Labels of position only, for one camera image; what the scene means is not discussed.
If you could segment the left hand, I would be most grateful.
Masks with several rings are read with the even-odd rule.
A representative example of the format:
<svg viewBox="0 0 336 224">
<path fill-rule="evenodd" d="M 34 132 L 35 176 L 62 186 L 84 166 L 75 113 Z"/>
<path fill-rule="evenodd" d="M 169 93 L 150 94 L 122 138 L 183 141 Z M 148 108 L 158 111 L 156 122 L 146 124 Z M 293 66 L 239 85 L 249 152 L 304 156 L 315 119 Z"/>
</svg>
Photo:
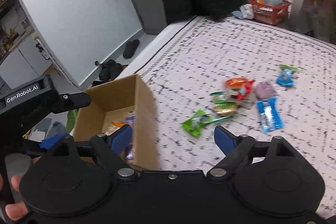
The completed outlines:
<svg viewBox="0 0 336 224">
<path fill-rule="evenodd" d="M 40 157 L 31 159 L 29 156 L 19 153 L 12 153 L 7 155 L 5 157 L 7 174 L 1 173 L 1 192 L 3 192 L 3 188 L 5 187 L 5 178 L 9 179 L 11 192 L 19 192 L 19 184 L 22 176 L 39 159 Z M 6 215 L 12 221 L 18 221 L 28 213 L 28 209 L 26 208 L 25 203 L 21 198 L 19 198 L 18 194 L 15 194 L 14 203 L 8 204 L 4 208 Z"/>
</svg>

